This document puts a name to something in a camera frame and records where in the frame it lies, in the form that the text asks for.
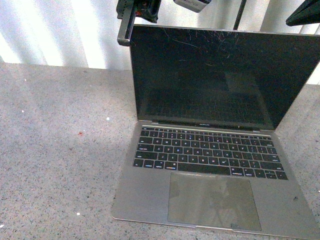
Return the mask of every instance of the scratched screen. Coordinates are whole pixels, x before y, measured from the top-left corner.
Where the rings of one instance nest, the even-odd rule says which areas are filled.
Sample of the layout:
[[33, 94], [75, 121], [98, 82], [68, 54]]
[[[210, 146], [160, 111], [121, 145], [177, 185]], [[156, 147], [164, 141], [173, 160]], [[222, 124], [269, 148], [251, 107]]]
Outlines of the scratched screen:
[[320, 60], [320, 37], [135, 25], [139, 120], [274, 130]]

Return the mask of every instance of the laptop screen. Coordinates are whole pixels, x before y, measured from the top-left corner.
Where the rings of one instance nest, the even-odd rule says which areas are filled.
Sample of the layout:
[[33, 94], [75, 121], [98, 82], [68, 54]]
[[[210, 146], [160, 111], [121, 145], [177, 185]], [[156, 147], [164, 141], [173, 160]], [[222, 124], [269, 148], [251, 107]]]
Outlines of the laptop screen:
[[135, 25], [139, 120], [275, 130], [320, 60], [320, 37]]

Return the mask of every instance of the black keyboard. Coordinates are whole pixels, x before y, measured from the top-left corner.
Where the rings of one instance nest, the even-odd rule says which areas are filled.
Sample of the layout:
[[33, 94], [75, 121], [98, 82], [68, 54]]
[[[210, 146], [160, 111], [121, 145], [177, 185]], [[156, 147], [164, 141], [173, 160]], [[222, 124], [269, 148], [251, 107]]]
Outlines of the black keyboard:
[[133, 166], [288, 180], [269, 136], [144, 126]]

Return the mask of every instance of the laptop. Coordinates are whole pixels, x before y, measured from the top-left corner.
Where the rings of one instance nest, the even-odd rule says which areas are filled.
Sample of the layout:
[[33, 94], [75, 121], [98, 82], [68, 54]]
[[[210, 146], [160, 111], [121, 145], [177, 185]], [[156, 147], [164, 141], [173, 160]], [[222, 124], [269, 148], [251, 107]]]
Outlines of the laptop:
[[275, 135], [320, 37], [135, 25], [131, 40], [138, 121], [113, 217], [320, 239]]

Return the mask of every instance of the granite countertop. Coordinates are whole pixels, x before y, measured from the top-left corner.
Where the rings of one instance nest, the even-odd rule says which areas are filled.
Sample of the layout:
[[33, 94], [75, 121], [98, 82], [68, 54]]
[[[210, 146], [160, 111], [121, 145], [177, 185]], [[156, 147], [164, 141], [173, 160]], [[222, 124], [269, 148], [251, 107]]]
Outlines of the granite countertop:
[[[0, 63], [0, 239], [277, 239], [113, 219], [136, 119], [131, 71]], [[320, 227], [319, 119], [306, 85], [276, 132]]]

